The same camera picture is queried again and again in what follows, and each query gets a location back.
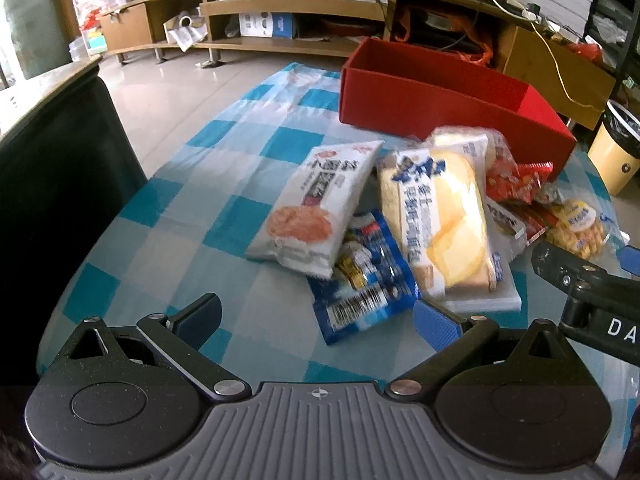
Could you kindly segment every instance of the yellow trash can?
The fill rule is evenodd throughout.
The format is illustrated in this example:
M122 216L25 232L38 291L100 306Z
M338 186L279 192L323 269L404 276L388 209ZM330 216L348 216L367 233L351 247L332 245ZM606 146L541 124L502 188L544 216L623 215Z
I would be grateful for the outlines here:
M607 102L589 158L609 194L617 195L640 168L640 121L621 104Z

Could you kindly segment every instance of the red box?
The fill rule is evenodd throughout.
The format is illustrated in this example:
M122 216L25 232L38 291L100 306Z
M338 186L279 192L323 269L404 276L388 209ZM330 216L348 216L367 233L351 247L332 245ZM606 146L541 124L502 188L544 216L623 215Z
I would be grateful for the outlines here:
M342 69L340 122L425 139L438 126L495 128L518 163L554 164L575 137L532 86L420 46L367 39Z

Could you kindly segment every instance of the checkered tablecloth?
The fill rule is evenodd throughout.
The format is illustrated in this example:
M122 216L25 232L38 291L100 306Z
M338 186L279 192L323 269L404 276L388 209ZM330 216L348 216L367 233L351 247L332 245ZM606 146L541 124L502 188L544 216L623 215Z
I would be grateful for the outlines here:
M132 325L153 312L171 315L205 292L219 295L223 317L200 351L254 388L265 380L388 381L432 355L409 313L327 346L306 278L273 262L244 258L309 149L375 139L384 140L386 150L407 144L341 124L339 78L292 64L187 142L121 211L68 284L41 341L39 371L86 316L101 316L110 326ZM615 222L609 195L583 153L572 155L559 184ZM374 187L367 189L363 208L374 206L376 197ZM559 319L564 294L535 276L529 260L524 254L512 264L522 310L493 315L503 326ZM621 272L613 256L597 263ZM638 371L576 346L614 409L601 455L602 465L612 470L628 439Z

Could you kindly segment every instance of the silver screw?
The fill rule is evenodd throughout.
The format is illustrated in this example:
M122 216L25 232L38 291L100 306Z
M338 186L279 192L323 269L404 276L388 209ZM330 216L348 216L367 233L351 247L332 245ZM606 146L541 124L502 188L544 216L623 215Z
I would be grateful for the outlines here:
M391 383L391 391L396 395L409 396L419 394L422 385L412 379L400 379Z
M218 381L213 386L213 391L224 397L231 397L244 392L244 383L236 379L225 379Z

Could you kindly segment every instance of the tiled floor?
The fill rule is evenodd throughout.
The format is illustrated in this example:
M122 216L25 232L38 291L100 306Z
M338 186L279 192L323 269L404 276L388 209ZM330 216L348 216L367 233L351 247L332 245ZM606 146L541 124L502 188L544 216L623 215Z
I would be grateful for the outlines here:
M343 59L258 52L223 52L224 66L202 70L205 50L169 51L172 59L155 65L151 52L132 56L124 67L114 57L102 62L122 124L147 176L245 92L290 62L339 70ZM633 179L613 203L622 230L640 247L640 179Z

